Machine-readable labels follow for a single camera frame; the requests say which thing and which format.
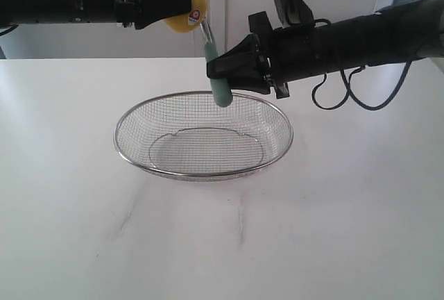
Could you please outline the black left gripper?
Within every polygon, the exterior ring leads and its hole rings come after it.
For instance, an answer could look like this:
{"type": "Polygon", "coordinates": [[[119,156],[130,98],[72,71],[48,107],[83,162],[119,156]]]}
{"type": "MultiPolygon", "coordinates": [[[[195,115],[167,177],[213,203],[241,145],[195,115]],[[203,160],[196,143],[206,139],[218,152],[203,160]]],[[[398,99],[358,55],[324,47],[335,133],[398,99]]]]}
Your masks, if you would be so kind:
{"type": "Polygon", "coordinates": [[[116,23],[135,30],[181,15],[190,8],[191,0],[114,0],[116,23]]]}

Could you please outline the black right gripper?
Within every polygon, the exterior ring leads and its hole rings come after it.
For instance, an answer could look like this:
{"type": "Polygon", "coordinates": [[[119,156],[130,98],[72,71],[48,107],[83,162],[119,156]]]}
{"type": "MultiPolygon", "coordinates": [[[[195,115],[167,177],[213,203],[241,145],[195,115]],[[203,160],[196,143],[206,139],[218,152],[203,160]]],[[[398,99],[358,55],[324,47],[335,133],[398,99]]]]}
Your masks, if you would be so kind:
{"type": "Polygon", "coordinates": [[[304,13],[293,21],[286,11],[284,20],[286,28],[274,29],[266,12],[250,15],[251,33],[214,61],[232,90],[270,94],[272,86],[283,99],[289,96],[289,82],[316,74],[313,15],[304,13]],[[265,60],[265,78],[257,68],[258,57],[265,60]]]}

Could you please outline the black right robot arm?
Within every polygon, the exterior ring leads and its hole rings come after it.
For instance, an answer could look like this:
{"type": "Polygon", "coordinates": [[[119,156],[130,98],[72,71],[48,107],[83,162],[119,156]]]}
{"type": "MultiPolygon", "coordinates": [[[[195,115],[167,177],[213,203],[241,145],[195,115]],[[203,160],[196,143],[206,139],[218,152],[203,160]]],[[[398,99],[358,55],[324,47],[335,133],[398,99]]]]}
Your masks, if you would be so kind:
{"type": "Polygon", "coordinates": [[[289,96],[292,81],[443,56],[443,0],[408,1],[333,24],[317,19],[273,29],[265,12],[248,21],[250,33],[208,62],[207,77],[279,99],[289,96]]]}

